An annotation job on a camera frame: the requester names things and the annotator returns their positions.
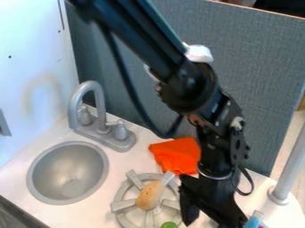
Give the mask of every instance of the faucet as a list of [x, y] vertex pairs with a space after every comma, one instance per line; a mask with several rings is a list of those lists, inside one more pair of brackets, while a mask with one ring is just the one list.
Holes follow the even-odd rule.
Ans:
[[[97, 117], [82, 105], [84, 95], [92, 91], [95, 95]], [[68, 108], [69, 128], [77, 134], [102, 143], [116, 151], [128, 151], [136, 142], [136, 135], [125, 128], [124, 121], [107, 122], [103, 88], [95, 81], [80, 84], [70, 98]]]
[[109, 127], [106, 126], [106, 106], [102, 87], [95, 81], [86, 81], [76, 88], [72, 95], [68, 109], [69, 128], [75, 129], [78, 126], [78, 107], [83, 96], [92, 91], [95, 95], [97, 110], [97, 130], [106, 133]]

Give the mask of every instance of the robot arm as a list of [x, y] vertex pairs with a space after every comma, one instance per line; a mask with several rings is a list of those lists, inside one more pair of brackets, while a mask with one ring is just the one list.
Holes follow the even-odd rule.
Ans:
[[94, 20], [124, 42], [159, 79], [158, 93], [172, 110], [196, 126], [202, 156], [200, 178], [181, 176], [180, 204], [185, 224], [191, 206], [225, 227], [247, 219], [235, 204], [238, 167], [248, 154], [242, 110], [218, 84], [207, 63], [191, 62], [186, 48], [146, 0], [70, 0], [84, 20]]

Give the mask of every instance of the faucet handle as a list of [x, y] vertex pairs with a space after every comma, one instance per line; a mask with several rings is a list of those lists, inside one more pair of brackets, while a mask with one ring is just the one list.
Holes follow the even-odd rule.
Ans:
[[93, 119], [86, 105], [81, 105], [80, 109], [78, 110], [78, 121], [82, 126], [92, 124]]
[[128, 137], [128, 130], [125, 127], [123, 119], [117, 122], [107, 122], [106, 126], [116, 126], [114, 130], [114, 138], [117, 140], [125, 140]]

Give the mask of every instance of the silver sink basin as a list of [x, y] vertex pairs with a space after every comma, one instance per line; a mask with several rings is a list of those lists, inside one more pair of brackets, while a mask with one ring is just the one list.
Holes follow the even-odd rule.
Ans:
[[41, 153], [31, 164], [29, 191], [44, 203], [70, 204], [93, 194], [109, 172], [106, 154], [89, 142], [64, 142]]

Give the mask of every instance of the orange napkin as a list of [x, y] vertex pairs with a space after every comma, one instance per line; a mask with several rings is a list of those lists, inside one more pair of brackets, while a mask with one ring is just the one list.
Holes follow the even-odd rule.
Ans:
[[197, 174], [200, 148], [193, 137], [151, 144], [148, 149], [164, 173], [171, 171], [176, 175]]

